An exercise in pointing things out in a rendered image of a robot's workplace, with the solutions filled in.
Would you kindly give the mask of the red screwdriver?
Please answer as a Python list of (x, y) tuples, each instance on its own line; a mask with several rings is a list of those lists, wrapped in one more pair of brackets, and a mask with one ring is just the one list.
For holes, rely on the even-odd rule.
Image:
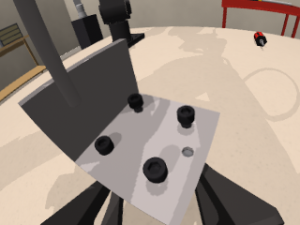
[(254, 39), (256, 41), (257, 46), (264, 46), (267, 43), (266, 37), (262, 34), (262, 32), (256, 32), (254, 34)]

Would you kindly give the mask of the blue electric screwdriver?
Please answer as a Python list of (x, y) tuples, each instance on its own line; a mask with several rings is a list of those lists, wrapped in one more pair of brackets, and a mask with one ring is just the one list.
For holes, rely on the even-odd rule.
[(81, 104), (82, 98), (70, 79), (53, 44), (51, 36), (38, 10), (36, 1), (13, 0), (13, 2), (37, 53), (46, 69), (50, 72), (60, 92), (70, 107), (77, 107)]

